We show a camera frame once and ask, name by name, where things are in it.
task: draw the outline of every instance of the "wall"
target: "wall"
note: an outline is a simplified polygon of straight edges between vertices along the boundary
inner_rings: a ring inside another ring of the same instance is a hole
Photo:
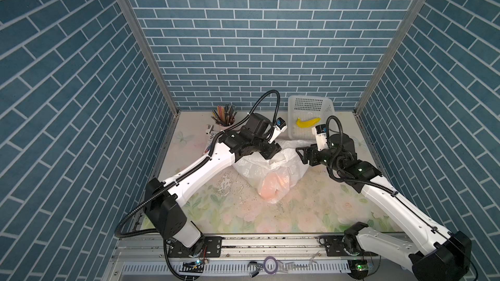
[[[427,0],[361,119],[403,193],[500,260],[500,0]]]
[[[411,0],[130,2],[182,109],[275,88],[352,110]]]
[[[0,11],[0,280],[94,280],[171,112],[115,0]]]

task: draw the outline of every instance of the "yellow banana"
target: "yellow banana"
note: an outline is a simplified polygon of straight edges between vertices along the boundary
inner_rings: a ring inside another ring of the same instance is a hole
[[[297,122],[295,122],[295,123],[300,128],[308,128],[308,127],[311,127],[312,125],[316,124],[317,122],[319,122],[320,119],[321,118],[316,117],[316,118],[313,118],[312,120],[309,120],[309,121],[301,121],[301,118],[299,117],[299,118],[297,118]]]

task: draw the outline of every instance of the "white plastic basket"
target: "white plastic basket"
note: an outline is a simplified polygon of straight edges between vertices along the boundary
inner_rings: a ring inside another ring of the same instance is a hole
[[[291,140],[314,140],[311,127],[300,128],[297,126],[297,118],[309,121],[313,118],[321,118],[314,126],[324,124],[328,116],[334,112],[333,102],[324,97],[312,96],[290,96],[288,98],[288,136]]]

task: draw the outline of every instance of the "purple tape roll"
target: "purple tape roll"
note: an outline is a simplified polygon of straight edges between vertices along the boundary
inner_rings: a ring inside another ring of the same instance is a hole
[[[272,260],[274,262],[274,269],[272,271],[267,269],[268,260]],[[276,260],[276,258],[268,256],[266,257],[266,259],[264,259],[264,271],[267,272],[267,274],[275,274],[276,272],[278,272],[278,261]]]

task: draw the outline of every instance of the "white plastic bag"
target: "white plastic bag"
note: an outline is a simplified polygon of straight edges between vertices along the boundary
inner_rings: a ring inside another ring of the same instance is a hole
[[[240,175],[257,189],[259,195],[272,204],[281,200],[304,176],[309,167],[308,164],[302,164],[295,148],[314,143],[305,140],[276,140],[276,142],[282,150],[272,159],[264,159],[259,152],[254,152],[233,164]]]

